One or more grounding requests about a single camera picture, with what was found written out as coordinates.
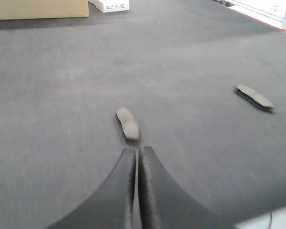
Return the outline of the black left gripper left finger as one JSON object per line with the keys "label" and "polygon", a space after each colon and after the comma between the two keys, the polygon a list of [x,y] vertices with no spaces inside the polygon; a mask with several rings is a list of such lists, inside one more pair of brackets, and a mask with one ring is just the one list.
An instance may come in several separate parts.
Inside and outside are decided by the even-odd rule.
{"label": "black left gripper left finger", "polygon": [[98,189],[50,229],[131,229],[136,153],[124,148],[116,165]]}

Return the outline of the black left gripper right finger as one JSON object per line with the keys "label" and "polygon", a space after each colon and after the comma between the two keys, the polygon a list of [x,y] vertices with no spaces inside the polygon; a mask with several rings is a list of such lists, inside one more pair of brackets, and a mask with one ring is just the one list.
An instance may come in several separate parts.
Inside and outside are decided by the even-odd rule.
{"label": "black left gripper right finger", "polygon": [[188,195],[150,146],[139,150],[138,199],[144,229],[234,228]]}

